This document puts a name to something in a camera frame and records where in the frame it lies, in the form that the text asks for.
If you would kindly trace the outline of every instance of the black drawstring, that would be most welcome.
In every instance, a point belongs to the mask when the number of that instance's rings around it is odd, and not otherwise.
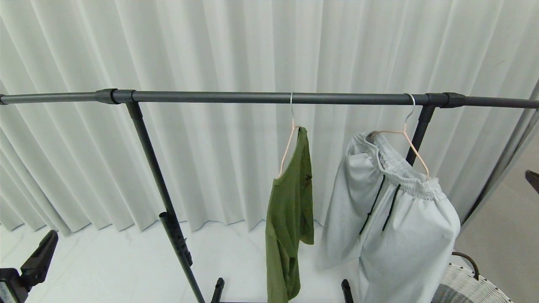
[[[393,195],[393,201],[391,202],[391,208],[389,209],[388,218],[385,220],[384,227],[382,228],[382,231],[385,230],[385,226],[387,225],[389,221],[389,217],[391,217],[391,213],[393,212],[393,206],[395,205],[395,199],[397,198],[397,193],[399,192],[400,184],[397,186],[397,189],[395,190],[395,194]]]
[[[367,222],[369,221],[370,216],[372,215],[372,211],[374,210],[374,205],[376,204],[376,201],[378,201],[378,196],[380,195],[380,192],[382,191],[382,186],[384,185],[385,181],[385,175],[382,177],[382,182],[380,183],[380,188],[378,189],[378,193],[376,194],[376,198],[374,199],[374,203],[372,204],[371,211],[367,214],[367,219],[365,220],[365,223],[363,223],[363,227],[361,228],[360,235],[365,229],[365,226],[367,225]]]

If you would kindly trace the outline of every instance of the floor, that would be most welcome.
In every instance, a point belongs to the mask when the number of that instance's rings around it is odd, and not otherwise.
[[[244,222],[207,222],[195,232],[187,223],[181,226],[206,302],[219,277],[225,279],[222,301],[266,300],[264,222],[250,232]],[[321,231],[317,226],[315,242]],[[0,225],[0,265],[19,268],[47,232],[29,231],[25,225],[7,232]],[[316,245],[300,245],[301,291],[291,302],[344,302],[343,279],[350,281],[356,297],[357,261],[319,271],[316,250]],[[111,226],[98,231],[90,225],[60,236],[46,281],[32,289],[26,303],[75,301],[196,302],[160,222],[144,232],[117,232]]]

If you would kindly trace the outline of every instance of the wicker basket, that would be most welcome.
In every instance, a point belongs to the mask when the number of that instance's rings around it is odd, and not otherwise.
[[[512,302],[494,284],[479,274],[477,265],[469,256],[460,252],[453,252],[453,255],[468,259],[474,271],[449,263],[432,303]]]

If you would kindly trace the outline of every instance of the black metal clothes rack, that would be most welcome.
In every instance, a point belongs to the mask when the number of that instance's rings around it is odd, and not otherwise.
[[[467,97],[457,93],[427,93],[413,95],[416,105],[421,105],[419,121],[412,139],[413,145],[419,149],[427,126],[434,110],[439,108],[454,108],[460,106],[488,106],[512,108],[539,108],[539,101],[525,99]],[[144,124],[139,102],[195,102],[195,103],[249,103],[249,104],[287,104],[289,93],[234,93],[234,92],[144,92],[132,89],[102,89],[88,93],[53,93],[27,95],[0,95],[0,105],[28,104],[44,102],[84,102],[97,101],[119,105],[126,104],[133,124],[146,154],[148,164],[153,173],[157,188],[163,200],[166,211],[159,215],[163,227],[169,237],[179,263],[189,281],[198,303],[205,303],[191,269],[193,265],[191,253],[185,243],[176,212],[170,199],[167,185],[159,168],[159,163]],[[295,104],[347,104],[347,105],[410,105],[410,97],[406,94],[316,94],[294,93]],[[412,149],[408,151],[406,160],[413,164],[416,155]],[[225,282],[217,280],[211,303],[221,302]],[[341,287],[344,302],[353,303],[350,285],[343,280]]]

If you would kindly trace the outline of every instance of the black rack foot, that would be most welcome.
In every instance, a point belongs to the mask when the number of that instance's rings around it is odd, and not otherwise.
[[[221,303],[221,295],[223,294],[223,288],[225,287],[225,280],[222,278],[217,279],[215,284],[215,290],[213,291],[213,297],[211,303]],[[352,298],[352,291],[347,279],[342,280],[341,283],[342,293],[344,294],[344,303],[354,303]]]

